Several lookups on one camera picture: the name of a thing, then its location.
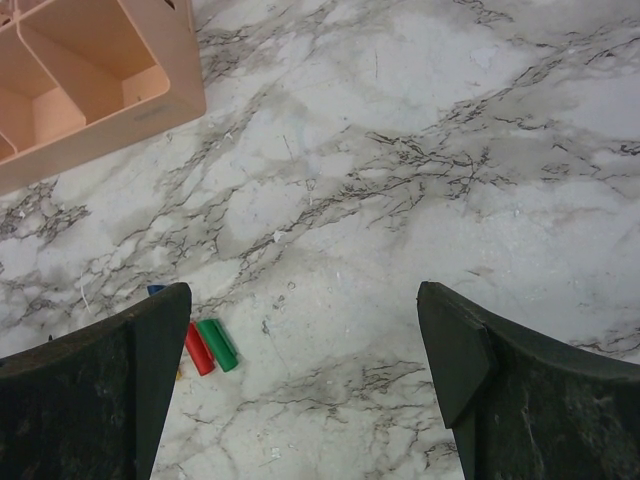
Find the red marker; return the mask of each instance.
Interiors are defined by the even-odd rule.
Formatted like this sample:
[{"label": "red marker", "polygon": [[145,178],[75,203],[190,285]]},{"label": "red marker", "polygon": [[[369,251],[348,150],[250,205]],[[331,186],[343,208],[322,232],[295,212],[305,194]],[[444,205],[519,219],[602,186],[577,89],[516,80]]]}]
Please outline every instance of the red marker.
[{"label": "red marker", "polygon": [[214,368],[213,355],[202,341],[202,338],[200,338],[198,329],[193,322],[189,324],[189,330],[187,330],[187,340],[184,343],[187,347],[189,355],[191,355],[191,360],[193,360],[193,363],[198,369],[198,373],[200,374],[200,376],[202,377],[207,373],[212,372]]}]

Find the plastic organizer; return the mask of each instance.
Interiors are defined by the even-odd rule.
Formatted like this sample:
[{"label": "plastic organizer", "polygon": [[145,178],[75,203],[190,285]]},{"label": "plastic organizer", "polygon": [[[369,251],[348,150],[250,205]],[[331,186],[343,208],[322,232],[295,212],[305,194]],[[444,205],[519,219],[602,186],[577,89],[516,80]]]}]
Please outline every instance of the plastic organizer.
[{"label": "plastic organizer", "polygon": [[0,0],[0,194],[201,116],[190,0]]}]

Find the blue object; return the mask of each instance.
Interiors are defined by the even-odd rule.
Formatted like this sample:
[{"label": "blue object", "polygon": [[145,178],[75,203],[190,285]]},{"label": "blue object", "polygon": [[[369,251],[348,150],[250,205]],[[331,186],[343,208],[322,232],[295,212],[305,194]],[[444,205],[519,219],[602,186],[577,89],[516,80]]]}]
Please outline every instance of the blue object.
[{"label": "blue object", "polygon": [[160,290],[164,290],[165,288],[167,288],[166,285],[149,285],[147,287],[147,292],[149,292],[149,296],[151,296],[151,295],[155,295]]}]

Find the green marker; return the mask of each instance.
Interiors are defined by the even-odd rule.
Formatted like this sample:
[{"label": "green marker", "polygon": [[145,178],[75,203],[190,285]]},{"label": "green marker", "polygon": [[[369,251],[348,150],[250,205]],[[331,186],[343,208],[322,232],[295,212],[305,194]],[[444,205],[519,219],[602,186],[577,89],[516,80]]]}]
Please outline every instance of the green marker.
[{"label": "green marker", "polygon": [[222,367],[222,371],[228,372],[238,366],[238,352],[224,331],[220,320],[209,318],[196,324],[200,336],[205,341],[213,356]]}]

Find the marble floor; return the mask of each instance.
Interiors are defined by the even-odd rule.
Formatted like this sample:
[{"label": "marble floor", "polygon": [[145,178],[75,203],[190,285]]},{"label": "marble floor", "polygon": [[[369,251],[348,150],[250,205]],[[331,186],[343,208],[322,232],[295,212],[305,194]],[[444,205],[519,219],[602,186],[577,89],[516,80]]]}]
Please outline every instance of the marble floor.
[{"label": "marble floor", "polygon": [[237,343],[154,479],[461,479],[423,280],[640,363],[639,2],[194,9],[205,117],[0,199],[0,356],[152,282]]}]

